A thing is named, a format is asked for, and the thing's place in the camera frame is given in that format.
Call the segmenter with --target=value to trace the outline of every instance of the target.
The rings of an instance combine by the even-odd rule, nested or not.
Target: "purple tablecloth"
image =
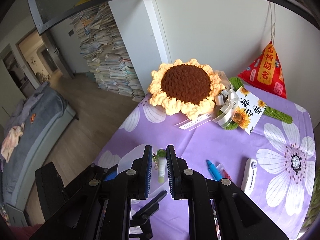
[[[227,131],[208,122],[192,131],[177,126],[186,120],[182,113],[166,116],[162,107],[139,103],[103,148],[95,163],[111,167],[140,144],[166,148],[173,144],[177,157],[188,167],[211,176],[206,160],[222,163],[240,187],[248,158],[258,161],[257,176],[250,198],[287,234],[295,239],[306,216],[315,175],[315,144],[308,112],[286,99],[246,86],[267,105],[292,116],[287,125],[263,115],[252,134]],[[138,210],[144,201],[132,205]],[[188,201],[172,200],[170,193],[151,217],[153,239],[188,239]]]

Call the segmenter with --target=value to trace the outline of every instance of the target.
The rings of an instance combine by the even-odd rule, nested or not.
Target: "beige garment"
[[[10,160],[11,154],[19,143],[19,138],[23,135],[24,123],[21,126],[14,126],[10,129],[7,137],[4,139],[1,148],[1,154],[6,162]]]

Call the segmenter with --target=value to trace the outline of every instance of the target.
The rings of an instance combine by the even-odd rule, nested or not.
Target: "hanging string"
[[[272,8],[271,8],[271,2],[269,1],[269,10],[270,10],[270,15],[271,15],[271,41],[272,44],[275,44],[275,36],[276,36],[276,4],[273,3],[273,8],[274,8],[274,18],[275,21],[273,22],[272,20]]]

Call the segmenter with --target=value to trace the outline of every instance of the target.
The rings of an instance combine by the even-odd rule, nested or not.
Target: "blue marker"
[[[211,163],[211,161],[207,160],[207,165],[208,165],[208,170],[209,170],[210,174],[213,176],[214,179],[216,179],[217,181],[222,179],[222,176],[221,176],[220,172],[217,170],[216,166],[214,166]]]

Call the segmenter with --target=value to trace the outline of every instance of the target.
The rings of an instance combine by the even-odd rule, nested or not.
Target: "stack of papers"
[[[81,42],[81,55],[99,88],[140,102],[145,94],[108,3],[79,12],[71,21]]]

